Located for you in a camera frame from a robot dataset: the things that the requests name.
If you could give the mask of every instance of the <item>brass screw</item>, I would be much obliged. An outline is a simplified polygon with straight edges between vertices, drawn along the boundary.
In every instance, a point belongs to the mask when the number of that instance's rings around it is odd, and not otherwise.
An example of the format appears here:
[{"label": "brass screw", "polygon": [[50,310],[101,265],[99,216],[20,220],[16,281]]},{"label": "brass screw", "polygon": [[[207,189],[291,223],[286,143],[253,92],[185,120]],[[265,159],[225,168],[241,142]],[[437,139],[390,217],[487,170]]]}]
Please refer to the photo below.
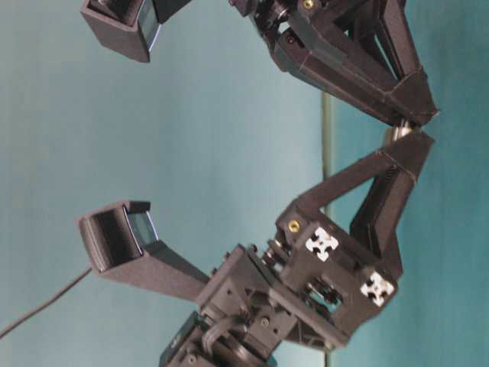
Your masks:
[{"label": "brass screw", "polygon": [[297,222],[296,220],[291,220],[289,222],[289,230],[292,233],[298,233],[299,230],[300,230],[300,224],[299,224],[299,222]]},{"label": "brass screw", "polygon": [[304,5],[304,8],[306,8],[307,10],[310,10],[314,6],[314,0],[304,0],[303,5]]}]

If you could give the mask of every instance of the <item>black cable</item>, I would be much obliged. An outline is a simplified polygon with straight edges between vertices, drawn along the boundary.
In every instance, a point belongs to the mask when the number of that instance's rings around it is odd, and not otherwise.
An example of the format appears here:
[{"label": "black cable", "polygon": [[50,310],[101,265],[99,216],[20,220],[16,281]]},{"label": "black cable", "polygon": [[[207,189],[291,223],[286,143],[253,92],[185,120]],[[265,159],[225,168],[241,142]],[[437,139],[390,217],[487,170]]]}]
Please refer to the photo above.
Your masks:
[{"label": "black cable", "polygon": [[53,304],[54,302],[56,302],[67,291],[69,291],[71,288],[73,288],[79,281],[81,281],[82,279],[84,279],[84,277],[86,277],[91,270],[92,270],[92,268],[88,268],[88,269],[84,270],[82,274],[80,274],[78,277],[76,277],[75,279],[73,279],[70,283],[68,283],[63,288],[61,288],[49,300],[47,300],[43,304],[40,304],[38,307],[34,308],[32,311],[27,312],[23,317],[21,317],[20,319],[18,319],[17,321],[13,322],[9,326],[7,326],[5,329],[3,329],[0,332],[0,339],[2,339],[4,336],[6,336],[7,334],[9,334],[17,326],[20,326],[21,324],[23,324],[25,321],[29,320],[31,317],[33,317],[37,313],[40,313],[46,307],[49,307],[51,304]]}]

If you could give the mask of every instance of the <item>teal wall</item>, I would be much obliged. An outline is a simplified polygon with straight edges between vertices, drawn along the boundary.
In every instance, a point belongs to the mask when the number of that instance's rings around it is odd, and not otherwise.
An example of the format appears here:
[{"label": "teal wall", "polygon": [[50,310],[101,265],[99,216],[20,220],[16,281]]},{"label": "teal wall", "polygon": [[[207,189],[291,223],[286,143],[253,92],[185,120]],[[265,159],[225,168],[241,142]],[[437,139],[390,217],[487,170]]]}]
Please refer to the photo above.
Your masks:
[{"label": "teal wall", "polygon": [[[442,110],[426,128],[436,145],[398,231],[400,293],[334,367],[487,366],[489,2],[410,0],[406,12]],[[381,143],[384,128],[341,102],[332,119],[335,171]],[[363,193],[333,207],[343,226]]]},{"label": "teal wall", "polygon": [[[149,65],[98,45],[81,0],[0,11],[0,327],[88,265],[74,219],[150,200],[203,271],[322,177],[320,93],[282,74],[248,19],[195,0]],[[193,305],[90,275],[0,341],[0,365],[155,367]],[[321,366],[294,346],[282,366]]]}]

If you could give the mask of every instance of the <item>robotic arm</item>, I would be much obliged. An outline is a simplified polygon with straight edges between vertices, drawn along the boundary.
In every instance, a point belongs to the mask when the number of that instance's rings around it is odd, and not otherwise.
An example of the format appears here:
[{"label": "robotic arm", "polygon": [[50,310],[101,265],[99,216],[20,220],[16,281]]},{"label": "robotic arm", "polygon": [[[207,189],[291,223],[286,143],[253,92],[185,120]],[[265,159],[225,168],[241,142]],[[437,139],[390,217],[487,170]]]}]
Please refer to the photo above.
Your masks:
[{"label": "robotic arm", "polygon": [[[93,271],[195,302],[160,367],[273,365],[283,340],[331,352],[379,314],[403,269],[395,229],[432,139],[420,130],[297,197],[267,251],[241,245],[211,277],[157,236],[146,202],[121,201],[79,220]],[[351,234],[321,208],[374,178]]]},{"label": "robotic arm", "polygon": [[[85,0],[102,45],[149,62],[160,24],[189,0]],[[438,113],[403,0],[230,0],[282,71],[392,126]]]},{"label": "robotic arm", "polygon": [[[100,42],[149,62],[157,34],[189,0],[85,0]],[[160,367],[274,367],[283,340],[331,352],[396,294],[396,227],[433,140],[438,113],[404,0],[230,0],[282,71],[391,126],[387,144],[298,196],[258,256],[238,245],[210,277],[157,236],[146,202],[118,202],[78,222],[92,268],[195,302]],[[373,179],[349,234],[322,208]]]}]

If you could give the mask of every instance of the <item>white connector piece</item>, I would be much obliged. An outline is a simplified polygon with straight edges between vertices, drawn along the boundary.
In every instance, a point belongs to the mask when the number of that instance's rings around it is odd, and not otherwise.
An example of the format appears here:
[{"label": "white connector piece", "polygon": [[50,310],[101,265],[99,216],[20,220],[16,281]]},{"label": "white connector piece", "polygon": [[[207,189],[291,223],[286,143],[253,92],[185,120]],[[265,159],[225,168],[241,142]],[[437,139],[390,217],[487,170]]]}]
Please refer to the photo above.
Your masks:
[{"label": "white connector piece", "polygon": [[370,298],[378,307],[382,307],[387,297],[394,292],[394,286],[374,271],[370,280],[361,286],[360,292]]},{"label": "white connector piece", "polygon": [[338,244],[338,240],[327,233],[322,227],[318,227],[314,231],[314,235],[306,241],[307,249],[316,254],[321,261],[328,260],[329,254],[335,251]]}]

